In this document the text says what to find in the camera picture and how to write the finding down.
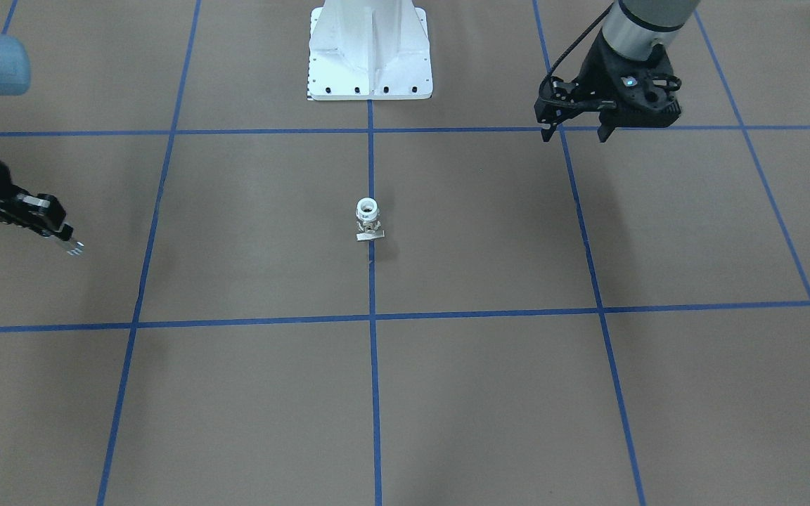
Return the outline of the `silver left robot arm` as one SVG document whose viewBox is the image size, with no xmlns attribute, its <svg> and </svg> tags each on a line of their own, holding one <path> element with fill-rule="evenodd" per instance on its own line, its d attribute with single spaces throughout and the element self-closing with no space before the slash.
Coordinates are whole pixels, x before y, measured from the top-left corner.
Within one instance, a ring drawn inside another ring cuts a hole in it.
<svg viewBox="0 0 810 506">
<path fill-rule="evenodd" d="M 559 55 L 538 86 L 534 114 L 549 142 L 557 127 L 597 113 L 598 140 L 616 129 L 667 128 L 681 117 L 682 87 L 667 48 L 691 19 L 698 1 L 613 1 Z M 575 78 L 554 74 L 591 33 L 596 38 Z"/>
</svg>

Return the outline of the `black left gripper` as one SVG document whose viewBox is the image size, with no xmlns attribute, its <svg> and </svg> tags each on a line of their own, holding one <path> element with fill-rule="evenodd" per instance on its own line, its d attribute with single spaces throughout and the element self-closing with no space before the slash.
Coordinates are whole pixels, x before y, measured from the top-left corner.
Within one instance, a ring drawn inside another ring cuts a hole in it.
<svg viewBox="0 0 810 506">
<path fill-rule="evenodd" d="M 628 60 L 599 32 L 573 83 L 574 99 L 593 103 L 591 111 L 599 113 L 600 143 L 607 142 L 616 128 L 669 127 L 682 113 L 677 97 L 682 82 L 662 43 L 650 47 L 646 60 Z M 542 126 L 542 141 L 552 141 L 559 122 Z"/>
</svg>

